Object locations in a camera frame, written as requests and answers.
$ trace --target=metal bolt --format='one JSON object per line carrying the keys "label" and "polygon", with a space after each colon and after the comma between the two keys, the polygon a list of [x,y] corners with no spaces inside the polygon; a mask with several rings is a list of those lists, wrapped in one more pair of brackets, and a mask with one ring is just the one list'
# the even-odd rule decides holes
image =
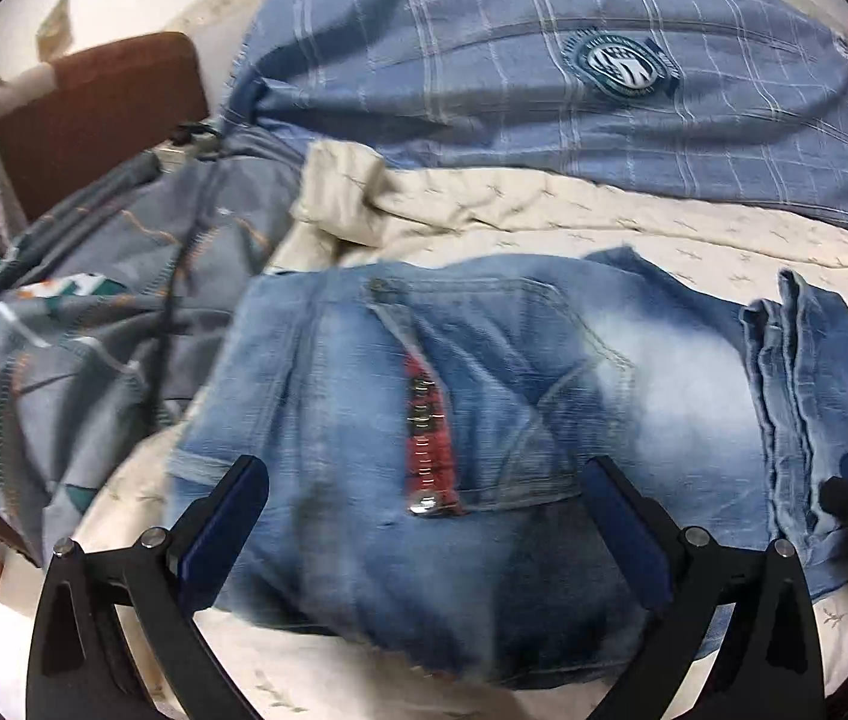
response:
{"label": "metal bolt", "polygon": [[781,557],[793,557],[797,554],[793,544],[785,538],[778,538],[777,541],[774,541],[774,550]]}
{"label": "metal bolt", "polygon": [[711,542],[710,533],[707,533],[704,528],[697,528],[696,526],[693,528],[687,528],[687,531],[684,533],[684,538],[686,538],[687,543],[696,547],[705,547]]}
{"label": "metal bolt", "polygon": [[163,528],[147,528],[140,535],[140,543],[147,549],[158,547],[165,541],[167,541],[167,531],[163,530]]}
{"label": "metal bolt", "polygon": [[440,498],[433,490],[420,490],[411,496],[407,506],[411,514],[432,514],[440,506]]}
{"label": "metal bolt", "polygon": [[54,544],[54,555],[57,557],[65,557],[73,552],[73,541],[70,538],[61,538]]}

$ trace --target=metal rivet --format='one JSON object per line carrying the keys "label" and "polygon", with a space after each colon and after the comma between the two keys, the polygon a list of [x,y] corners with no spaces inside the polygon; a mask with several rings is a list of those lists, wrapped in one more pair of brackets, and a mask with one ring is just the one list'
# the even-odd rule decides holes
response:
{"label": "metal rivet", "polygon": [[158,547],[165,541],[167,541],[167,531],[163,530],[163,528],[147,528],[140,535],[140,543],[147,549]]}
{"label": "metal rivet", "polygon": [[793,557],[797,554],[793,544],[785,538],[778,538],[777,541],[774,541],[774,550],[781,557]]}
{"label": "metal rivet", "polygon": [[410,497],[407,510],[411,514],[432,514],[440,506],[440,496],[434,490],[418,490]]}
{"label": "metal rivet", "polygon": [[57,557],[65,557],[73,552],[73,541],[70,538],[61,538],[54,544],[54,555]]}
{"label": "metal rivet", "polygon": [[705,547],[711,542],[711,535],[704,528],[687,528],[684,532],[684,538],[691,546]]}

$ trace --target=blue checkered fabric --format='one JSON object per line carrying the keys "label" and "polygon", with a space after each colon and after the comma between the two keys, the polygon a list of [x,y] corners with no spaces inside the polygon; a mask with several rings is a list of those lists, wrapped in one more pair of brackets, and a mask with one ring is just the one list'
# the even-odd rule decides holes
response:
{"label": "blue checkered fabric", "polygon": [[[569,50],[588,34],[611,50]],[[782,0],[267,0],[222,119],[300,153],[332,137],[848,228],[846,47]]]}

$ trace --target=embroidered patch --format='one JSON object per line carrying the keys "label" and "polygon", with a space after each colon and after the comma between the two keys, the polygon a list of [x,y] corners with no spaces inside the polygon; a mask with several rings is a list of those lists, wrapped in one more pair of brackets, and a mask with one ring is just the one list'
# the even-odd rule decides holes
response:
{"label": "embroidered patch", "polygon": [[601,29],[581,29],[564,44],[564,61],[585,81],[593,81],[618,100],[646,98],[659,90],[673,97],[680,71],[667,52],[646,38],[643,43]]}

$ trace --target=jeans pocket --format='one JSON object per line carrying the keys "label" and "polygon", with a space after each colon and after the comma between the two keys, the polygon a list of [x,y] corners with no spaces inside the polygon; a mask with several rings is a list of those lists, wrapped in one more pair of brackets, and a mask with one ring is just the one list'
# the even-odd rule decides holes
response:
{"label": "jeans pocket", "polygon": [[581,461],[619,455],[633,365],[557,288],[427,277],[374,279],[367,294],[440,387],[466,511],[569,498]]}

